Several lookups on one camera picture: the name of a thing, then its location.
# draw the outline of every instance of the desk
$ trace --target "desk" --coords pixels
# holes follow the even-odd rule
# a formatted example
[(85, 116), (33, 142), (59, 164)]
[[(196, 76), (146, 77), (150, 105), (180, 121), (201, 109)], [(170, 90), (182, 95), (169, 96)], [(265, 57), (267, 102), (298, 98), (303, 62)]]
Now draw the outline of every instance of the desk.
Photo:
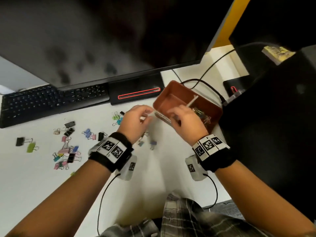
[[(204, 56), (201, 64), (183, 67), (176, 72), (183, 80), (200, 77), (212, 63), (211, 53)], [(172, 79), (178, 80), (172, 71), (164, 71), (162, 76), (165, 85)], [(225, 98), (228, 97), (217, 68), (210, 70), (205, 80)], [(219, 103), (219, 98), (201, 84), (197, 86), (197, 91), (214, 103)], [(82, 134), (84, 130), (90, 128), (96, 134), (101, 131), (111, 134), (118, 128), (112, 126), (113, 112), (125, 112), (137, 104), (152, 106), (154, 100), (155, 98), (152, 98), (117, 106), (107, 103), (1, 129), (0, 235), (3, 236), (10, 231), (88, 159), (87, 152), (97, 141), (87, 140)], [(60, 135), (53, 135), (53, 129), (62, 128), (64, 123), (70, 121), (76, 122), (76, 131), (71, 135), (70, 144), (79, 145), (82, 161), (69, 164), (69, 170), (54, 170), (52, 154), (63, 146), (63, 132)], [(211, 205), (215, 201), (215, 188), (209, 179), (195, 182), (191, 178), (184, 162), (185, 158), (193, 154), (191, 147), (169, 125), (159, 119), (152, 123), (149, 132), (158, 144), (153, 151), (150, 150), (146, 139), (142, 147), (134, 145), (134, 154), (138, 160), (132, 180), (116, 179), (107, 190), (101, 208), (101, 232), (116, 221), (127, 223), (131, 219), (137, 221), (145, 216), (159, 217), (167, 194), (173, 190), (177, 190), (183, 197), (195, 200), (201, 206)], [(218, 126), (213, 132), (223, 137)], [(33, 138), (39, 150), (26, 153), (27, 144), (16, 147), (16, 138), (22, 136)], [(211, 172), (209, 175), (216, 183), (218, 202), (231, 199), (216, 176)], [(81, 224), (77, 237), (97, 235), (98, 210), (104, 189)], [(63, 203), (56, 203), (56, 208), (63, 211)]]

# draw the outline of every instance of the brown tray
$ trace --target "brown tray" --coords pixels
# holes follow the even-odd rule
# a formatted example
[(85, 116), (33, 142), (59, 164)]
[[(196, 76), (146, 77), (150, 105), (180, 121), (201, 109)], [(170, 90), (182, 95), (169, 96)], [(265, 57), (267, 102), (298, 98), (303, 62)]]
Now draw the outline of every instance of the brown tray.
[[(206, 125), (208, 132), (211, 133), (223, 114), (222, 108), (174, 80), (172, 80), (160, 93), (155, 100), (153, 107), (156, 111), (165, 115), (167, 118), (170, 118), (170, 114), (167, 113), (169, 109), (179, 105), (187, 105), (193, 99), (194, 95), (198, 95), (199, 97), (190, 108), (196, 107), (200, 111), (203, 111), (205, 115), (211, 117), (211, 124)], [(157, 114), (156, 116), (170, 124), (160, 115)]]

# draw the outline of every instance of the forearm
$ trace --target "forearm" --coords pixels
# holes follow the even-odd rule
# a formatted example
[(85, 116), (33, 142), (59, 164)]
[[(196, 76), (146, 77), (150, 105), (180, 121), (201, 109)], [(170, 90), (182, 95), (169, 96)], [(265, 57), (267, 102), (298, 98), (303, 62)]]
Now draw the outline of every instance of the forearm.
[(239, 161), (218, 169), (215, 174), (245, 219), (254, 226), (275, 236), (315, 231), (309, 219)]
[(7, 236), (74, 236), (110, 175), (107, 168), (88, 160)]

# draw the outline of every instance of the monitor base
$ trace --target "monitor base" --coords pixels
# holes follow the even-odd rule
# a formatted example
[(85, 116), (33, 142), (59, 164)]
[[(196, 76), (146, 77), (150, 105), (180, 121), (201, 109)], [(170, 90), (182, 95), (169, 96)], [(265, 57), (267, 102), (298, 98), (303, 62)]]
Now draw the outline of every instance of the monitor base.
[(164, 89), (159, 73), (109, 82), (111, 105), (158, 96)]

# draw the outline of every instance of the person's left hand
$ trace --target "person's left hand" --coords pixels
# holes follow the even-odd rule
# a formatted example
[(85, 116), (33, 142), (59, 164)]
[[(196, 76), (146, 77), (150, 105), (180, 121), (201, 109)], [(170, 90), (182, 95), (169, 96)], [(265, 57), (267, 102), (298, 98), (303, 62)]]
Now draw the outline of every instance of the person's left hand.
[[(149, 116), (153, 112), (153, 108), (147, 105), (136, 105), (128, 112), (125, 113), (123, 120), (118, 128), (117, 132), (122, 133), (126, 138), (133, 144), (142, 136), (146, 131), (149, 123), (152, 121), (153, 117)], [(141, 123), (140, 117), (145, 117), (146, 119)]]

